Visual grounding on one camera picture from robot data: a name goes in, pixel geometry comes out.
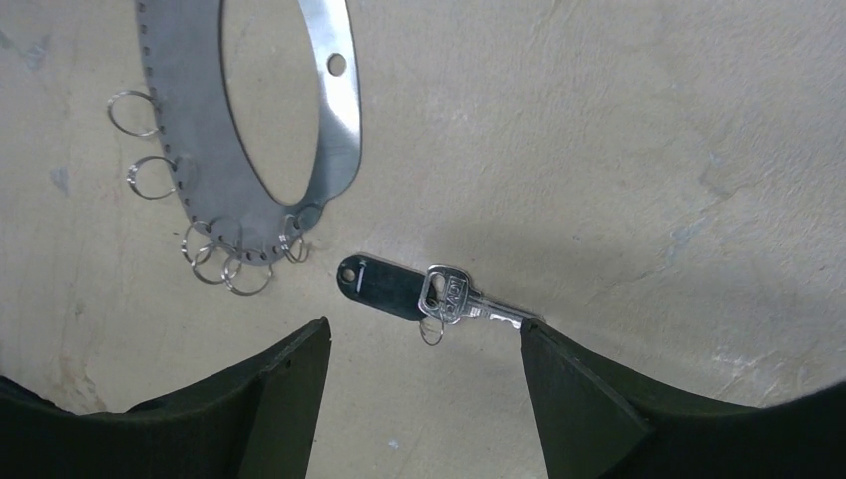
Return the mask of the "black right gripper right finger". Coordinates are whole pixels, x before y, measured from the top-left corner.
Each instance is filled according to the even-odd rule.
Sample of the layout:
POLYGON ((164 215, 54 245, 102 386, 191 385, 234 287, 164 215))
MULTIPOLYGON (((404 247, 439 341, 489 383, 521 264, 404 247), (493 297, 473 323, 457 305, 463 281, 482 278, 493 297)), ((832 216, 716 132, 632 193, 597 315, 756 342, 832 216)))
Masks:
POLYGON ((771 407, 693 394, 524 321, 524 373, 552 478, 841 478, 845 387, 771 407))

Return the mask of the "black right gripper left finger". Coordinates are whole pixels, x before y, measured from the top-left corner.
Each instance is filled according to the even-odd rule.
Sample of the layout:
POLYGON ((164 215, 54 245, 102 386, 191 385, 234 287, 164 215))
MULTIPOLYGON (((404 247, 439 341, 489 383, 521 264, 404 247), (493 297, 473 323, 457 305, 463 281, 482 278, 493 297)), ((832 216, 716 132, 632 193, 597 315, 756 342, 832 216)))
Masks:
POLYGON ((123 413, 74 414, 1 382, 5 478, 302 478, 331 349, 326 319, 123 413))

